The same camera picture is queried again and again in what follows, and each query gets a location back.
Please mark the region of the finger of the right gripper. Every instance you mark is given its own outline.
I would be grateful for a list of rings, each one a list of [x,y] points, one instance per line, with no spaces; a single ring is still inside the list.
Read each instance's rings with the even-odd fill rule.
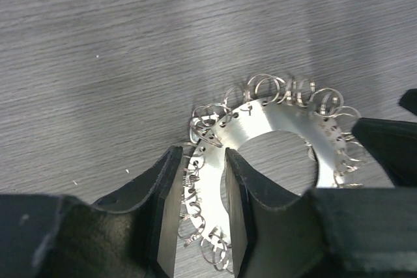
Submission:
[[[417,89],[409,89],[399,100],[399,106],[413,115],[417,115]]]
[[[352,134],[384,169],[393,185],[416,186],[416,123],[360,118]]]

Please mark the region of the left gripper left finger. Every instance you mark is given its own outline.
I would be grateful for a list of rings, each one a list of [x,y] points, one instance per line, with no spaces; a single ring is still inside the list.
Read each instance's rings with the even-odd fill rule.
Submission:
[[[70,195],[1,196],[2,277],[172,277],[182,149],[92,204]]]

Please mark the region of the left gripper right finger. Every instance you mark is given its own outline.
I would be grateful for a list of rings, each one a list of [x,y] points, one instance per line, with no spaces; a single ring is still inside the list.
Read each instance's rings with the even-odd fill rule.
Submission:
[[[236,277],[415,277],[414,188],[295,195],[227,149]]]

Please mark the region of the metal disc with keyrings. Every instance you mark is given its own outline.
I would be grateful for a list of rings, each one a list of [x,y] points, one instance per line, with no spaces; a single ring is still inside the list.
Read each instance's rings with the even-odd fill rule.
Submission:
[[[233,86],[219,102],[196,107],[185,147],[179,238],[197,243],[213,270],[233,274],[227,149],[285,188],[356,187],[353,172],[364,161],[352,135],[360,112],[340,91],[311,79],[257,74]]]

